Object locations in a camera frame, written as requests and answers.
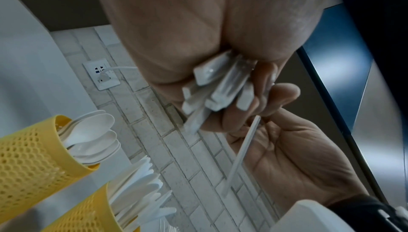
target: white outlet plate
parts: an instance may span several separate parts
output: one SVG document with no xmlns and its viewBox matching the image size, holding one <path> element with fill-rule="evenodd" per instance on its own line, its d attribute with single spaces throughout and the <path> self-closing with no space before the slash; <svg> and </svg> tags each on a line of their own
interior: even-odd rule
<svg viewBox="0 0 408 232">
<path fill-rule="evenodd" d="M 109 75 L 110 77 L 108 81 L 106 82 L 101 81 L 100 72 L 105 70 L 106 68 L 111 67 L 111 65 L 105 58 L 94 61 L 88 61 L 83 63 L 83 65 L 86 71 L 88 72 L 89 76 L 91 77 L 93 83 L 98 88 L 98 90 L 100 91 L 106 90 L 120 84 L 120 81 L 113 70 L 109 70 L 106 72 L 106 74 Z"/>
</svg>

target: yellow basket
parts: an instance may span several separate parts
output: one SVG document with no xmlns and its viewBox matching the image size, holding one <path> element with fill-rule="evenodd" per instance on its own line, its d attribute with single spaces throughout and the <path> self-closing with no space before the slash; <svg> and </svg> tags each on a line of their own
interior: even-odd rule
<svg viewBox="0 0 408 232">
<path fill-rule="evenodd" d="M 0 139 L 0 223 L 92 173 L 65 149 L 57 127 L 66 116 L 54 116 Z"/>
<path fill-rule="evenodd" d="M 76 205 L 42 232 L 122 232 L 107 197 L 108 184 Z"/>
</svg>

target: human hand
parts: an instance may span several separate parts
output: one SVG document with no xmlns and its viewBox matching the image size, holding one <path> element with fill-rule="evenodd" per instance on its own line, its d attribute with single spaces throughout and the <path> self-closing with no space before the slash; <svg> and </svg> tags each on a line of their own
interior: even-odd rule
<svg viewBox="0 0 408 232">
<path fill-rule="evenodd" d="M 177 108 L 193 68 L 233 48 L 258 60 L 255 99 L 212 113 L 204 130 L 239 129 L 253 114 L 267 116 L 295 100 L 293 84 L 276 84 L 289 57 L 310 36 L 325 0 L 101 0 L 115 31 L 144 78 Z"/>
<path fill-rule="evenodd" d="M 237 153 L 252 119 L 227 134 Z M 328 206 L 368 192 L 349 160 L 315 124 L 280 109 L 263 118 L 245 155 L 245 165 L 285 211 L 303 199 Z"/>
</svg>

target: bundle of plastic utensils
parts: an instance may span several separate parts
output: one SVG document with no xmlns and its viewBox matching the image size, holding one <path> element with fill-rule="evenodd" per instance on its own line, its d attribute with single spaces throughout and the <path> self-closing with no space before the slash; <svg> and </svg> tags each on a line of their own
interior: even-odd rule
<svg viewBox="0 0 408 232">
<path fill-rule="evenodd" d="M 119 150 L 117 135 L 111 130 L 114 122 L 112 115 L 97 110 L 73 119 L 64 127 L 57 127 L 57 132 L 68 152 L 78 162 L 91 166 Z"/>
<path fill-rule="evenodd" d="M 254 85 L 248 80 L 256 61 L 234 51 L 221 53 L 194 68 L 195 80 L 182 90 L 182 110 L 190 115 L 184 124 L 196 133 L 212 111 L 228 107 L 237 98 L 237 108 L 246 111 L 254 97 Z"/>
<path fill-rule="evenodd" d="M 108 184 L 110 208 L 124 232 L 133 232 L 145 223 L 177 211 L 172 207 L 160 208 L 172 191 L 158 193 L 163 183 L 151 167 L 150 158 L 145 156 Z"/>
</svg>

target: white brick wall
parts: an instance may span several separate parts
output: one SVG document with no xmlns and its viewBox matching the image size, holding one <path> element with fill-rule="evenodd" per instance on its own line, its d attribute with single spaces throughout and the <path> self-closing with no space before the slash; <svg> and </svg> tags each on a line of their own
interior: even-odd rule
<svg viewBox="0 0 408 232">
<path fill-rule="evenodd" d="M 115 117 L 112 129 L 130 161 L 150 156 L 162 175 L 160 193 L 173 191 L 164 204 L 177 208 L 167 218 L 172 226 L 183 232 L 267 232 L 277 222 L 276 206 L 244 169 L 227 197 L 220 197 L 235 159 L 223 134 L 186 133 L 174 106 L 138 70 L 115 70 L 121 85 L 97 90 L 82 63 L 106 58 L 111 66 L 134 66 L 110 25 L 51 35 L 95 105 Z"/>
</svg>

